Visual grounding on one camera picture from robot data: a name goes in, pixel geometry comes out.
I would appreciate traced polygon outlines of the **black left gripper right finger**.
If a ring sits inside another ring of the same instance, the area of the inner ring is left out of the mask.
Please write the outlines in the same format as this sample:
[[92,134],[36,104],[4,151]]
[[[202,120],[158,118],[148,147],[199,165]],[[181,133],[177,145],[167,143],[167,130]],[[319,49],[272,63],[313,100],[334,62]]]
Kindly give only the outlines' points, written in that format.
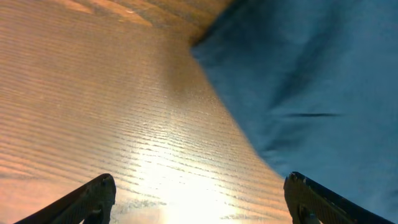
[[286,177],[284,198],[293,224],[394,224],[299,172]]

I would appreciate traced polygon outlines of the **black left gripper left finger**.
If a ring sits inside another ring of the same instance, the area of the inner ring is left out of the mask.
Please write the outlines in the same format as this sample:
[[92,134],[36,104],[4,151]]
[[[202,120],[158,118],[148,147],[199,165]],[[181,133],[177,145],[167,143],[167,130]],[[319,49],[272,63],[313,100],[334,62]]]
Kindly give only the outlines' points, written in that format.
[[109,224],[116,185],[111,174],[101,174],[16,224]]

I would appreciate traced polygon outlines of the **navy blue shorts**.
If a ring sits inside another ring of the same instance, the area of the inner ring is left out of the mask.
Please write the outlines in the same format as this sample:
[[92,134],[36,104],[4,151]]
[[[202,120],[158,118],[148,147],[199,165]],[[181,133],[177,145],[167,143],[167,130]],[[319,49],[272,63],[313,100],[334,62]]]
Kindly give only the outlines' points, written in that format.
[[234,1],[192,53],[272,170],[397,221],[397,0]]

